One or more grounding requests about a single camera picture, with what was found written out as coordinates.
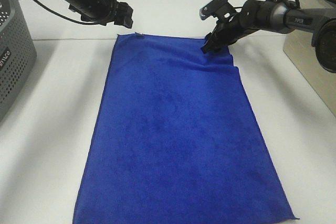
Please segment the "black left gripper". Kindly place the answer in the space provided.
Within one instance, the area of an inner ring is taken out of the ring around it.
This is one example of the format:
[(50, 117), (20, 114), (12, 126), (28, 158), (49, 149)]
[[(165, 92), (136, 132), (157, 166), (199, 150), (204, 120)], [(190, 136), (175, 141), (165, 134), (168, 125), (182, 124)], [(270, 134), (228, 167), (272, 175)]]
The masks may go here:
[(82, 25), (115, 25), (131, 29), (133, 9), (117, 0), (70, 0), (69, 9), (80, 14)]

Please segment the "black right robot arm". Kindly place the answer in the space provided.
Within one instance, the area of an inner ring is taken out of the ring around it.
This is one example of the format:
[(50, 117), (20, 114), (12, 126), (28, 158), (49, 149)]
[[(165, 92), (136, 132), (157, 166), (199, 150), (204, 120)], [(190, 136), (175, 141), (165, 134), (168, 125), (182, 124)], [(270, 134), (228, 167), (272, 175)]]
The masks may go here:
[(214, 30), (205, 36), (203, 53), (220, 51), (259, 30), (289, 34), (294, 30), (312, 34), (311, 45), (318, 63), (335, 72), (335, 9), (295, 9), (283, 2), (247, 0), (238, 12), (228, 0), (212, 0), (200, 9), (200, 18), (217, 18)]

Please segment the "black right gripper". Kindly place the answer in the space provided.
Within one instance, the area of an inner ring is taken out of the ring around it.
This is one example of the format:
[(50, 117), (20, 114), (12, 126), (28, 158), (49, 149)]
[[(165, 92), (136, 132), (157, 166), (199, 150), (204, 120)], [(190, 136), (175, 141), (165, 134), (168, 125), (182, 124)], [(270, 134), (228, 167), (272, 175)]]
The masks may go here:
[(214, 30), (205, 36), (206, 41), (201, 51), (203, 53), (219, 51), (245, 37), (247, 29), (240, 24), (239, 16), (236, 14), (225, 21), (218, 21)]

